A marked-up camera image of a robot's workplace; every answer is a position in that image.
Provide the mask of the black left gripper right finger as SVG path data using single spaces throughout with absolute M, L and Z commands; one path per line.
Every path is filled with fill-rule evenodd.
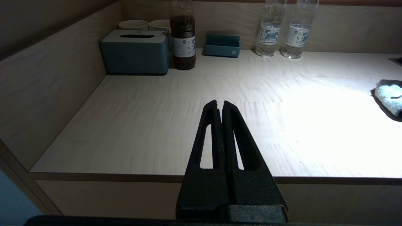
M 222 109 L 230 222 L 287 222 L 287 204 L 239 109 Z

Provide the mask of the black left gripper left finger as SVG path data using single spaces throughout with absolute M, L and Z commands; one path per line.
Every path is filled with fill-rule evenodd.
M 211 126 L 211 169 L 200 166 L 207 126 Z M 202 111 L 185 176 L 176 203 L 177 220 L 216 220 L 217 209 L 227 204 L 226 157 L 221 136 L 221 117 L 217 101 Z

